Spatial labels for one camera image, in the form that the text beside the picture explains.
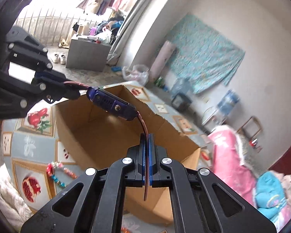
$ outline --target white wall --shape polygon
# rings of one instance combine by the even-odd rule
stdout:
[[[207,92],[215,105],[232,88],[241,98],[229,122],[257,116],[264,133],[258,160],[270,167],[291,146],[291,1],[190,0],[190,12],[246,51],[227,88]],[[171,73],[167,81],[172,85]]]
[[[133,30],[117,66],[152,63],[169,30],[188,12],[188,0],[152,0]]]

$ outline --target red wire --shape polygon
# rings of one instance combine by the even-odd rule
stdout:
[[[144,193],[144,197],[143,197],[143,200],[144,201],[146,201],[146,198],[147,198],[147,195],[148,195],[148,187],[149,187],[149,181],[150,181],[150,176],[149,176],[149,171],[150,171],[150,166],[149,166],[149,152],[148,152],[148,141],[149,141],[149,132],[148,132],[148,129],[147,129],[147,127],[146,127],[146,123],[144,122],[144,120],[142,119],[142,117],[141,117],[141,115],[140,115],[140,113],[139,113],[139,111],[137,111],[137,114],[138,114],[138,119],[139,119],[139,121],[140,121],[140,123],[141,123],[141,125],[142,125],[142,129],[143,129],[143,132],[144,132],[144,134],[145,134],[145,172],[146,172],[146,180],[145,180],[145,193]]]
[[[78,86],[82,86],[82,87],[85,87],[85,88],[89,88],[90,86],[84,84],[84,83],[81,83],[81,82],[77,82],[77,81],[65,81],[64,84],[73,84],[73,85],[78,85]]]

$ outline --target concrete floor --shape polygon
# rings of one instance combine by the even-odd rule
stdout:
[[[55,53],[68,55],[69,49],[63,49],[58,47],[50,47],[48,52],[48,58],[52,60],[52,57]],[[111,71],[111,67],[107,66],[100,72],[93,72],[87,70],[78,70],[78,69],[70,69],[66,68],[65,65],[61,65],[59,63],[53,63],[53,69],[59,71],[66,75],[67,79],[78,81],[85,83],[90,86],[98,87],[104,86],[114,83],[123,82],[124,79],[121,75],[117,75],[116,73]]]

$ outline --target pink blanket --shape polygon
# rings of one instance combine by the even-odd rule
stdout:
[[[212,171],[252,206],[256,180],[251,171],[240,166],[234,130],[224,125],[213,131],[209,138],[214,142]]]

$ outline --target white plastic bag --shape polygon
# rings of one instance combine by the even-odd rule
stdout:
[[[107,45],[111,43],[111,35],[112,32],[110,30],[106,30],[104,32],[97,34],[95,37],[98,37],[102,44]]]
[[[135,80],[142,86],[147,84],[149,79],[149,68],[146,65],[134,65],[133,70],[129,66],[122,68],[123,78],[126,81]]]

